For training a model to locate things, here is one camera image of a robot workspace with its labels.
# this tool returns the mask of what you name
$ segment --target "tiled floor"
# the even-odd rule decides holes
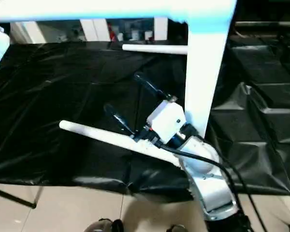
[[[0,189],[33,201],[39,187],[0,185]],[[268,231],[288,232],[290,197],[254,196]],[[242,204],[256,232],[261,227],[246,196]],[[205,232],[200,206],[195,202],[159,204],[120,194],[70,187],[44,187],[38,206],[30,210],[0,198],[0,232],[83,232],[100,218],[124,222],[126,232],[164,232],[172,224]]]

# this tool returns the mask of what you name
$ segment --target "white pvc pipe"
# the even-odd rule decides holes
[[[59,127],[66,131],[78,133],[92,139],[97,139],[108,144],[113,144],[115,146],[164,160],[172,163],[176,167],[180,167],[178,159],[171,152],[159,149],[147,140],[140,140],[136,143],[129,136],[123,134],[101,130],[65,120],[59,123]]]
[[[123,44],[122,50],[134,52],[152,52],[165,54],[187,55],[186,45],[144,45],[144,44]]]

